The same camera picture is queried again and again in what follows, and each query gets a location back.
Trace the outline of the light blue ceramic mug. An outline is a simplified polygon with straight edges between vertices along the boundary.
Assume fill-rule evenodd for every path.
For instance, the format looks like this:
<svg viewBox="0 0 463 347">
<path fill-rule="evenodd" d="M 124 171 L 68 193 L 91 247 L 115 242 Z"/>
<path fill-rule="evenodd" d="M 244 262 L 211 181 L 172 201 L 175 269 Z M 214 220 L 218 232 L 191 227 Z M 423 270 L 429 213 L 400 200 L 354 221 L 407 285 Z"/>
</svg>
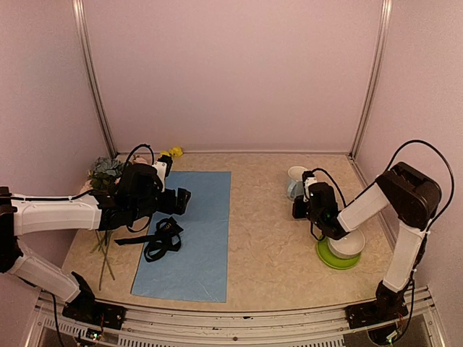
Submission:
<svg viewBox="0 0 463 347">
<path fill-rule="evenodd" d="M 292 166 L 288 169 L 288 182 L 286 185 L 286 197 L 294 201 L 294 199 L 304 194 L 302 175 L 307 168 L 304 166 Z"/>
</svg>

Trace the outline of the black ribbon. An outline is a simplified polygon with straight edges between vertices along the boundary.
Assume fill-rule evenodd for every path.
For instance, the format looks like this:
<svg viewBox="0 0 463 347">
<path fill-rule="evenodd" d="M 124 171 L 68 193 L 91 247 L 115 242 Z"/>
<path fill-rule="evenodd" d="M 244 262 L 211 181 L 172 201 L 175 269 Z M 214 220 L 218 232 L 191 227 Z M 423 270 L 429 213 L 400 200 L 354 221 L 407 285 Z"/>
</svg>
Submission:
<svg viewBox="0 0 463 347">
<path fill-rule="evenodd" d="M 178 252 L 182 247 L 180 233 L 184 229 L 172 218 L 161 219 L 156 224 L 154 234 L 139 236 L 130 239 L 116 239 L 119 246 L 144 244 L 143 256 L 146 262 L 156 262 L 167 252 Z"/>
</svg>

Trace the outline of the blue wrapping paper sheet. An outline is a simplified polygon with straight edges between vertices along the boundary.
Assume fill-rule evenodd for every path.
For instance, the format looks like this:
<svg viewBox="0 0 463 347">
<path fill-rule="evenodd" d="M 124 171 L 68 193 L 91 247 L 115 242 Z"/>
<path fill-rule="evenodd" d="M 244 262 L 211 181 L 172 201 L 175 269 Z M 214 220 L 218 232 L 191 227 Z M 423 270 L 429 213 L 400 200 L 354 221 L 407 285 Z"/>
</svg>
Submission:
<svg viewBox="0 0 463 347">
<path fill-rule="evenodd" d="M 140 258 L 133 295 L 226 301 L 231 177 L 228 171 L 170 174 L 168 188 L 184 188 L 192 194 L 185 214 L 174 218 L 183 229 L 174 240 L 182 245 L 179 251 L 168 251 L 155 262 Z"/>
</svg>

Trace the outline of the blue fake rose bunch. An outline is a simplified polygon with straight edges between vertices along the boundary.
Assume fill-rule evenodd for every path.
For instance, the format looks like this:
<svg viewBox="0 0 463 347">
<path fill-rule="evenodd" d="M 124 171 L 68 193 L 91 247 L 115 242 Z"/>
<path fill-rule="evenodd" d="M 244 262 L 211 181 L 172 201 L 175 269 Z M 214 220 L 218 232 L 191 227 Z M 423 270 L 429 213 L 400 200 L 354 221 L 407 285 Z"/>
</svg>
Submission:
<svg viewBox="0 0 463 347">
<path fill-rule="evenodd" d="M 122 176 L 124 164 L 120 160 L 99 157 L 88 173 L 94 190 L 110 192 Z"/>
</svg>

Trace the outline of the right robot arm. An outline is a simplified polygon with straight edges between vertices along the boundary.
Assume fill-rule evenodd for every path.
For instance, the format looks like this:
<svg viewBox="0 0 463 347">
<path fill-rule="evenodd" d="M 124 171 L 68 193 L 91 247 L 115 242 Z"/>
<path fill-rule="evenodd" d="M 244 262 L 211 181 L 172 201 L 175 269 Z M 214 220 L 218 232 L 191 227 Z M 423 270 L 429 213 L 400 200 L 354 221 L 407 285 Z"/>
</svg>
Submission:
<svg viewBox="0 0 463 347">
<path fill-rule="evenodd" d="M 361 226 L 385 209 L 396 216 L 394 250 L 387 271 L 373 300 L 346 307 L 349 327 L 378 325 L 411 315 L 404 295 L 413 284 L 430 225 L 438 214 L 442 198 L 439 185 L 405 162 L 398 162 L 346 202 L 337 184 L 320 181 L 315 173 L 314 169 L 300 171 L 292 215 L 310 222 L 318 256 L 329 267 L 340 270 L 355 266 L 365 245 Z"/>
</svg>

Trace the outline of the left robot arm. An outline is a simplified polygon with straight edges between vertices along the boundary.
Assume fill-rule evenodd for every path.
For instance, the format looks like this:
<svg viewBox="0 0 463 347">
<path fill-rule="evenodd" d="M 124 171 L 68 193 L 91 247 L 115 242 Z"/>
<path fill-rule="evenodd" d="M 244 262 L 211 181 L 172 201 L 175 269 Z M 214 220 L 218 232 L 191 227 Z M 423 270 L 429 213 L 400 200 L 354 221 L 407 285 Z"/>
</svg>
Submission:
<svg viewBox="0 0 463 347">
<path fill-rule="evenodd" d="M 156 259 L 167 251 L 178 251 L 182 228 L 173 219 L 183 215 L 191 193 L 183 188 L 166 188 L 170 165 L 156 161 L 152 165 L 135 163 L 124 167 L 122 177 L 109 192 L 90 190 L 68 197 L 28 197 L 1 188 L 1 272 L 14 275 L 49 292 L 64 302 L 65 317 L 100 327 L 119 330 L 126 309 L 104 304 L 95 298 L 87 281 L 76 272 L 43 259 L 22 242 L 21 236 L 43 231 L 113 231 L 155 213 L 166 218 L 156 225 L 154 236 L 118 239 L 118 245 L 152 242 Z"/>
</svg>

